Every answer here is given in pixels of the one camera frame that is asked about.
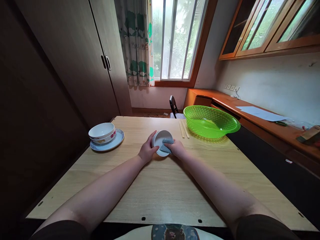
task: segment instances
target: glass cabinet door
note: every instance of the glass cabinet door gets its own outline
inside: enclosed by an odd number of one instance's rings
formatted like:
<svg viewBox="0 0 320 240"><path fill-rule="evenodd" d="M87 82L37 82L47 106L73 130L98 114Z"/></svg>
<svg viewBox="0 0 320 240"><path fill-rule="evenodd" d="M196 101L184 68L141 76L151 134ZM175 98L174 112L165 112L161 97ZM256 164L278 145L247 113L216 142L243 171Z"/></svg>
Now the glass cabinet door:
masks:
<svg viewBox="0 0 320 240"><path fill-rule="evenodd" d="M263 53L294 0L260 0L236 56Z"/></svg>
<svg viewBox="0 0 320 240"><path fill-rule="evenodd" d="M234 57L260 0L240 0L219 59Z"/></svg>
<svg viewBox="0 0 320 240"><path fill-rule="evenodd" d="M297 0L266 51L320 44L320 1Z"/></svg>

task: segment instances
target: paper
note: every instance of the paper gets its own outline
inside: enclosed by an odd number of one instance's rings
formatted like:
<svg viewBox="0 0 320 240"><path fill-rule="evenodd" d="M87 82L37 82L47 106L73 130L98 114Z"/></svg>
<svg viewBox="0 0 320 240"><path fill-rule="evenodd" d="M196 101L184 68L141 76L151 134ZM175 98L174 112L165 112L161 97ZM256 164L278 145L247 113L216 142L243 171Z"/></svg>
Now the paper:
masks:
<svg viewBox="0 0 320 240"><path fill-rule="evenodd" d="M249 107L244 106L244 107L237 107L237 108L241 109L245 113L249 113L253 116L256 116L258 118L262 118L264 120L271 121L271 122L281 121L281 120L287 119L287 117L284 117L284 116L281 116L278 114L274 114L271 112L267 112L263 109L253 107L253 106L249 106Z"/></svg>

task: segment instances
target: wooden tabletop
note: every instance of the wooden tabletop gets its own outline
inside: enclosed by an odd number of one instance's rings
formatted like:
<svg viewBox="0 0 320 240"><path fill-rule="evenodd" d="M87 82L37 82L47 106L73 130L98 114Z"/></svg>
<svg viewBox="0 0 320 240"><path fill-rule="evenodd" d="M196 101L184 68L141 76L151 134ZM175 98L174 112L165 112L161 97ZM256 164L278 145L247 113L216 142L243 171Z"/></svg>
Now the wooden tabletop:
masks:
<svg viewBox="0 0 320 240"><path fill-rule="evenodd" d="M300 136L303 132L295 127L287 126L283 127L273 122L266 121L264 119L258 118L253 116L249 113L245 113L241 111L241 109L237 108L239 106L254 106L265 111L271 112L267 109L262 107L256 106L254 104L248 103L246 101L236 99L230 97L229 95L219 92L217 90L210 90L210 89L195 89L189 88L192 92L194 92L197 96L209 97L212 98L215 102L219 103L220 105L224 106L231 112L237 114L240 117L243 117L250 122L258 125L259 127L263 128L264 130L270 132L271 134L275 135L276 137L282 139L283 141L289 143L290 145L294 146L295 148L301 150L302 152L315 157L320 162L320 150L313 146L308 146L305 144L300 143L296 140L296 137Z"/></svg>
<svg viewBox="0 0 320 240"><path fill-rule="evenodd" d="M113 123L116 128L124 131L123 142L108 152L94 152L88 148L28 218L48 218L87 184L137 155L141 145L154 130L168 130L174 138L182 141L190 153L252 193L290 229L317 231L226 136L206 141L189 132L190 139L182 139L178 119L117 116ZM161 158L156 154L104 221L226 226L176 157L169 155Z"/></svg>

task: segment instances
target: saucer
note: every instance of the saucer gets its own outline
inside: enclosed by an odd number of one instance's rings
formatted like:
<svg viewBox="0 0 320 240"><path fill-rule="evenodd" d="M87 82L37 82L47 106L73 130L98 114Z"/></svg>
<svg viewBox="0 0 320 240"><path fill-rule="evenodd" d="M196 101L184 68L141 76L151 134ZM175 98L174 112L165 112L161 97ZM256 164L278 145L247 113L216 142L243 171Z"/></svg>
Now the saucer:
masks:
<svg viewBox="0 0 320 240"><path fill-rule="evenodd" d="M100 151L100 152L108 151L108 150L111 150L111 149L115 148L124 139L124 132L121 129L116 128L116 132L117 132L117 134L116 134L115 138L111 142L104 143L104 144L97 144L97 143L94 143L94 142L91 141L90 142L90 147L93 150Z"/></svg>

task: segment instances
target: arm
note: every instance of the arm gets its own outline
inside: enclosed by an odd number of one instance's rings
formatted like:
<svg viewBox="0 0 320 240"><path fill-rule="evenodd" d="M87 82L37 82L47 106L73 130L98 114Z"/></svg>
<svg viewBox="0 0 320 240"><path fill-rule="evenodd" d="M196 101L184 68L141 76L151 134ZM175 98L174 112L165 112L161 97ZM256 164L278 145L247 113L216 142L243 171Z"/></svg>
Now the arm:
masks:
<svg viewBox="0 0 320 240"><path fill-rule="evenodd" d="M131 185L159 146L151 148L154 131L137 156L99 177L59 207L38 229L61 220L73 220L92 232L102 222Z"/></svg>
<svg viewBox="0 0 320 240"><path fill-rule="evenodd" d="M188 154L180 141L175 140L173 144L165 145L183 162L226 220L234 236L238 220L241 217L262 214L280 221L276 215L245 189L226 178L223 173Z"/></svg>

